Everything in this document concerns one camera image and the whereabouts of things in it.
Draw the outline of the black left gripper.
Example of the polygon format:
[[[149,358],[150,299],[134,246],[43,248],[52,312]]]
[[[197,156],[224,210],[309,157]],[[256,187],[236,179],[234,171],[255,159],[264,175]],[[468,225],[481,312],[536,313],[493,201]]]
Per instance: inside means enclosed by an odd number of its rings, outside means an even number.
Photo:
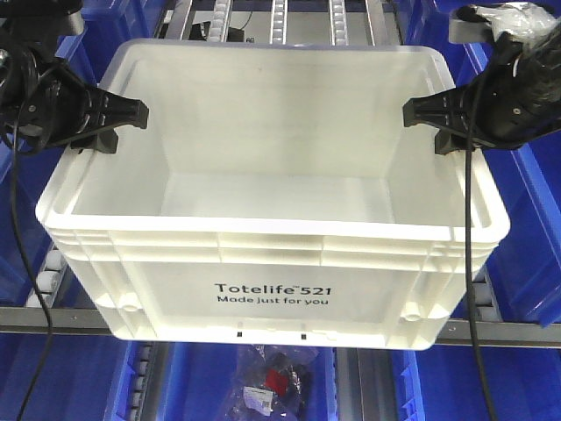
[[[26,152],[70,146],[115,154],[113,129],[146,129],[148,116],[141,100],[96,88],[41,47],[1,45],[1,143],[9,149],[25,143]]]

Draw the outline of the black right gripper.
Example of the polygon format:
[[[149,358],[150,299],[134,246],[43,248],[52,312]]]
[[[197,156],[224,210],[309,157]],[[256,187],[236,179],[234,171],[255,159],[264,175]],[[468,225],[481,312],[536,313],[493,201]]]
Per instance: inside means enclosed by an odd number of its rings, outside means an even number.
[[[482,149],[517,149],[560,131],[560,31],[552,30],[534,46],[503,33],[492,43],[484,73],[467,86],[424,97],[402,106],[405,127],[430,125],[435,154]],[[473,100],[471,138],[466,130]]]

